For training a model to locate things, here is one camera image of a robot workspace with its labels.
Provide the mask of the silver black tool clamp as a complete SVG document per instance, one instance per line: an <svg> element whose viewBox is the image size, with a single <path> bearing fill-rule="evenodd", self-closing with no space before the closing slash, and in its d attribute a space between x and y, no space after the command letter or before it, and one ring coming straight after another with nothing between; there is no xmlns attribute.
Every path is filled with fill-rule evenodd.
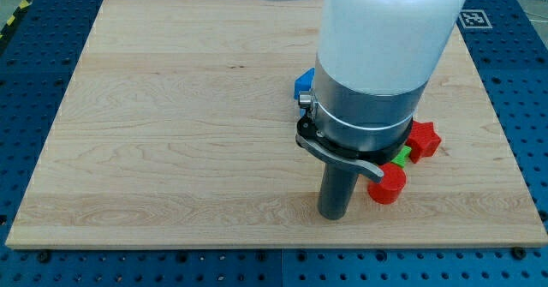
<svg viewBox="0 0 548 287"><path fill-rule="evenodd" d="M426 85L395 94L373 94L343 85L315 62L312 87L300 93L305 111L296 124L297 144L350 178L380 182L382 164L403 148Z"/></svg>

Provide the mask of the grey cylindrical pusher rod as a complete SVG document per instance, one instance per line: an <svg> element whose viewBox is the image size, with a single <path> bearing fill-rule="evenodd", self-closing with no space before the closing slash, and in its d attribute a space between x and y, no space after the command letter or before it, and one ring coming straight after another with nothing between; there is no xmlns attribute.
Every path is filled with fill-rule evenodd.
<svg viewBox="0 0 548 287"><path fill-rule="evenodd" d="M323 217L338 220L345 215L358 177L358 173L334 164L325 166L318 198L318 210Z"/></svg>

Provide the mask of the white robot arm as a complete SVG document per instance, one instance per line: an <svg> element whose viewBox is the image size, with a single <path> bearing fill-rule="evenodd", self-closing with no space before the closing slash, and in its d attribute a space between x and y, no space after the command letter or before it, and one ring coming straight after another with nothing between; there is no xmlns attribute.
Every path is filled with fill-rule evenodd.
<svg viewBox="0 0 548 287"><path fill-rule="evenodd" d="M466 0L322 0L315 70L298 95L297 144L325 163L319 213L344 216L411 134L420 97Z"/></svg>

